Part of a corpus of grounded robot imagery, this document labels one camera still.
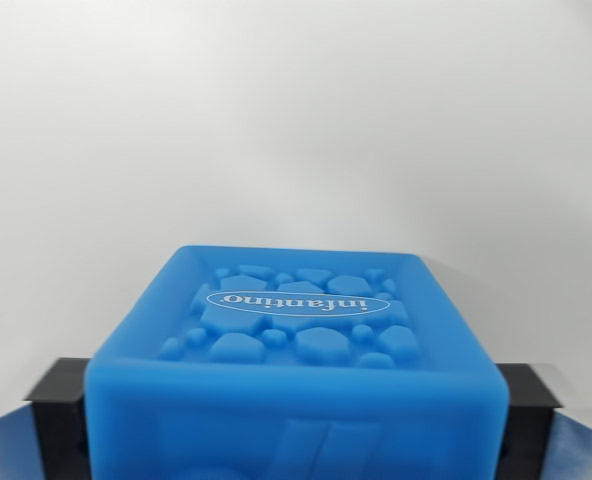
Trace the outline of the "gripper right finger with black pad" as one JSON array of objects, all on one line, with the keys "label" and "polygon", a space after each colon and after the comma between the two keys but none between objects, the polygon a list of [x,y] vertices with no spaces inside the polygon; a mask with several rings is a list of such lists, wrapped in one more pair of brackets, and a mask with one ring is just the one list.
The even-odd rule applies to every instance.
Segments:
[{"label": "gripper right finger with black pad", "polygon": [[510,389],[498,479],[592,479],[592,408],[553,365],[501,363]]}]

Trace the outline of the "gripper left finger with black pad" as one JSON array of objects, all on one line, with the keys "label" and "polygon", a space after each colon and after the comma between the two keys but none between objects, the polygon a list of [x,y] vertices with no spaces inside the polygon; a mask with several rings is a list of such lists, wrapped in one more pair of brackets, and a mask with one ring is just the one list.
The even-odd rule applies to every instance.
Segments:
[{"label": "gripper left finger with black pad", "polygon": [[0,417],[0,479],[89,479],[84,358],[60,358]]}]

